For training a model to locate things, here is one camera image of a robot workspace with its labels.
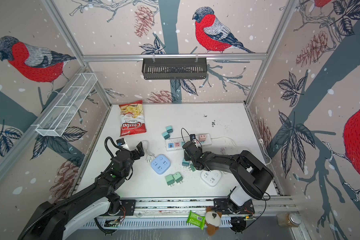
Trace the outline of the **red white cassava chips bag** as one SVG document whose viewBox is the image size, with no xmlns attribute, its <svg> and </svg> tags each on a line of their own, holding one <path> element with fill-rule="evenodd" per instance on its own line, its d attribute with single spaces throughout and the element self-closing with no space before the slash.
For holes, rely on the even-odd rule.
<svg viewBox="0 0 360 240">
<path fill-rule="evenodd" d="M 147 132 L 142 100 L 119 105 L 119 108 L 121 111 L 121 137 Z"/>
</svg>

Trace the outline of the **green plug adapter left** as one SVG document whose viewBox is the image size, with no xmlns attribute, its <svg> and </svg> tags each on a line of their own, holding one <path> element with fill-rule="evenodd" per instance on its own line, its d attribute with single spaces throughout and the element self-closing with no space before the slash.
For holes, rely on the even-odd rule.
<svg viewBox="0 0 360 240">
<path fill-rule="evenodd" d="M 172 174 L 165 176 L 165 180 L 168 186 L 173 186 L 176 182 Z"/>
</svg>

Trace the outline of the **teal plug adapter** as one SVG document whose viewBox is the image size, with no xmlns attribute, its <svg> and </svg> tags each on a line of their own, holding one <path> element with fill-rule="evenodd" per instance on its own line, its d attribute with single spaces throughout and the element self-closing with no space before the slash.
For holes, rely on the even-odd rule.
<svg viewBox="0 0 360 240">
<path fill-rule="evenodd" d="M 185 159 L 183 159 L 182 166 L 188 167 L 189 165 L 190 165 L 189 161 L 186 161 Z"/>
<path fill-rule="evenodd" d="M 162 133 L 162 137 L 163 137 L 165 140 L 167 140 L 167 139 L 170 138 L 170 134 L 169 134 L 168 132 L 163 132 L 163 133 Z"/>
<path fill-rule="evenodd" d="M 174 130 L 173 130 L 172 126 L 166 126 L 166 131 L 167 131 L 167 133 L 171 134 Z"/>
</svg>

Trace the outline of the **pink plug adapter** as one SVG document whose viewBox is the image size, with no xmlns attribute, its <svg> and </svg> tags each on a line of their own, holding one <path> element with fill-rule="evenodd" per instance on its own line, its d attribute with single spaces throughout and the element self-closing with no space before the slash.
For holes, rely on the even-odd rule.
<svg viewBox="0 0 360 240">
<path fill-rule="evenodd" d="M 207 135 L 199 135 L 198 140 L 199 140 L 200 142 L 205 142 L 206 139 L 207 139 Z"/>
</svg>

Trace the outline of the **green wipes packet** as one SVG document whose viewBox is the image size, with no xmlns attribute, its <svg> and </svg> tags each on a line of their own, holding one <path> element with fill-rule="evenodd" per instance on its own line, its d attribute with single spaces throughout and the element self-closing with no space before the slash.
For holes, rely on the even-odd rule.
<svg viewBox="0 0 360 240">
<path fill-rule="evenodd" d="M 194 225 L 196 227 L 199 227 L 201 230 L 204 230 L 205 228 L 205 217 L 200 216 L 192 211 L 190 211 L 188 218 L 187 218 L 187 223 Z"/>
</svg>

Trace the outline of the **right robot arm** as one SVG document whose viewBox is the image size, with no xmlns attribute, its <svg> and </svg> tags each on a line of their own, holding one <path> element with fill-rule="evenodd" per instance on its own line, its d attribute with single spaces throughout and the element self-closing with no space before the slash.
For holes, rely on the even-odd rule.
<svg viewBox="0 0 360 240">
<path fill-rule="evenodd" d="M 239 187 L 235 187 L 227 197 L 225 209 L 238 214 L 250 199 L 262 200 L 274 174 L 251 152 L 243 150 L 235 155 L 217 155 L 203 152 L 193 141 L 183 145 L 185 160 L 191 161 L 198 171 L 222 171 L 231 173 Z"/>
</svg>

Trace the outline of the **white multicolour power strip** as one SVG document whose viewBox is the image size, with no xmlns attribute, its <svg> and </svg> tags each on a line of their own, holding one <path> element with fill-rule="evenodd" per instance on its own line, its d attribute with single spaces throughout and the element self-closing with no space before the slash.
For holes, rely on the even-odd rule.
<svg viewBox="0 0 360 240">
<path fill-rule="evenodd" d="M 210 134 L 201 134 L 201 135 L 207 135 L 207 139 L 205 142 L 200 142 L 198 140 L 199 135 L 196 135 L 197 137 L 197 145 L 200 146 L 199 143 L 201 143 L 202 146 L 210 146 L 212 145 L 212 138 L 210 136 Z M 166 150 L 167 151 L 177 151 L 177 150 L 182 150 L 182 146 L 186 143 L 190 141 L 190 137 L 189 136 L 184 136 L 184 137 L 180 137 L 180 138 L 173 138 L 173 139 L 167 139 L 166 140 Z"/>
</svg>

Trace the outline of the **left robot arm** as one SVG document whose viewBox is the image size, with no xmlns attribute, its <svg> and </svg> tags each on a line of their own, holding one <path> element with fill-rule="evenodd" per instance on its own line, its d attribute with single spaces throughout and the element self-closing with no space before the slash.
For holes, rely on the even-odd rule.
<svg viewBox="0 0 360 240">
<path fill-rule="evenodd" d="M 111 137 L 104 142 L 110 154 L 109 165 L 85 189 L 57 203 L 40 204 L 19 235 L 20 240 L 65 240 L 84 224 L 122 208 L 116 190 L 133 175 L 133 164 L 145 155 L 143 144 L 128 150 Z"/>
</svg>

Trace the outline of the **green plug adapter right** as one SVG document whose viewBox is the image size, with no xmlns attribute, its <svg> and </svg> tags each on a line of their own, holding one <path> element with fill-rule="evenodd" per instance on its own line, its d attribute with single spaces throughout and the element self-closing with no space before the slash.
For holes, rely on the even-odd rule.
<svg viewBox="0 0 360 240">
<path fill-rule="evenodd" d="M 180 172 L 176 172 L 175 174 L 173 174 L 173 178 L 176 183 L 181 183 L 183 181 L 183 176 Z"/>
</svg>

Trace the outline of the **glass jar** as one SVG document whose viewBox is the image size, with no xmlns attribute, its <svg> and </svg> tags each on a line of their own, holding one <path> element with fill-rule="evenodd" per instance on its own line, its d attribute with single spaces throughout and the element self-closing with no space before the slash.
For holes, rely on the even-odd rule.
<svg viewBox="0 0 360 240">
<path fill-rule="evenodd" d="M 278 225 L 285 228 L 297 228 L 302 223 L 301 216 L 295 213 L 281 213 L 277 219 Z"/>
</svg>

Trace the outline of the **white cube power socket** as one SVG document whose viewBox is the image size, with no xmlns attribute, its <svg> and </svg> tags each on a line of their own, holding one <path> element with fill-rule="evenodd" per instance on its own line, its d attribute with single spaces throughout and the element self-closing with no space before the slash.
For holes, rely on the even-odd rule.
<svg viewBox="0 0 360 240">
<path fill-rule="evenodd" d="M 205 171 L 205 170 L 203 170 L 201 172 L 202 181 L 210 187 L 215 187 L 221 178 L 222 178 L 221 171 L 217 171 L 217 170 Z"/>
</svg>

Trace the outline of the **white mesh wall basket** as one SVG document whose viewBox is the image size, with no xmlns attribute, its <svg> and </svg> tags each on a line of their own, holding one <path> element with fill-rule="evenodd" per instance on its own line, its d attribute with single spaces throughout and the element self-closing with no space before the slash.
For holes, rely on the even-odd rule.
<svg viewBox="0 0 360 240">
<path fill-rule="evenodd" d="M 58 101 L 36 127 L 43 137 L 60 137 L 98 81 L 94 73 L 76 75 L 70 87 L 58 94 Z"/>
</svg>

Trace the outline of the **brown white plush toy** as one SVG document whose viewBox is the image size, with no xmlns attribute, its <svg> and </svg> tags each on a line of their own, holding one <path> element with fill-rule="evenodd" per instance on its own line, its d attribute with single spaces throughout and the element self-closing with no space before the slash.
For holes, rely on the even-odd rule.
<svg viewBox="0 0 360 240">
<path fill-rule="evenodd" d="M 222 213 L 213 210 L 211 207 L 206 208 L 205 225 L 207 226 L 207 234 L 213 236 L 219 229 L 222 222 Z"/>
</svg>

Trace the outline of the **blue cube power socket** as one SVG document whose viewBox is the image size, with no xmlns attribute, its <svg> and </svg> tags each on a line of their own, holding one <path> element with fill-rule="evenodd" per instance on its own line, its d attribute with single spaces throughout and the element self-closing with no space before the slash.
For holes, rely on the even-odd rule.
<svg viewBox="0 0 360 240">
<path fill-rule="evenodd" d="M 162 175 L 171 166 L 170 160 L 164 155 L 158 155 L 153 161 L 151 161 L 151 168 L 158 174 Z"/>
</svg>

